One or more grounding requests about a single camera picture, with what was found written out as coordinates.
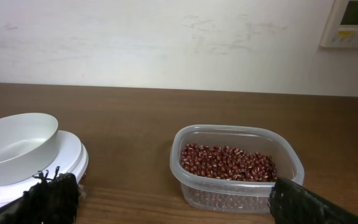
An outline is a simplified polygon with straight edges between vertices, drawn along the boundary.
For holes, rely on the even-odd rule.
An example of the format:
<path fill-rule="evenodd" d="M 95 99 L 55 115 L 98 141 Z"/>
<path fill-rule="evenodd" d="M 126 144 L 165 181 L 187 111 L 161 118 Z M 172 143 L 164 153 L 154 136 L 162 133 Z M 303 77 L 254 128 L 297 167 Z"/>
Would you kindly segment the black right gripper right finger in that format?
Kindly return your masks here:
<path fill-rule="evenodd" d="M 277 179 L 268 206 L 275 224 L 358 224 L 358 216 L 286 178 Z"/>

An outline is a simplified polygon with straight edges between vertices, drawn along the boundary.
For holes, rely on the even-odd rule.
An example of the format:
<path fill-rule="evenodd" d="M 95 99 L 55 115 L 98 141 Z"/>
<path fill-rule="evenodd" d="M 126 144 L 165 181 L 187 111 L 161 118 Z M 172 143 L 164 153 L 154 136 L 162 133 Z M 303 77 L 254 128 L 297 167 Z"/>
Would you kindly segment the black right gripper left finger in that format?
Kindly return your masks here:
<path fill-rule="evenodd" d="M 40 182 L 17 200 L 0 208 L 0 224 L 72 224 L 76 221 L 80 189 L 72 173 L 59 173 L 53 178 L 48 171 L 33 176 Z"/>

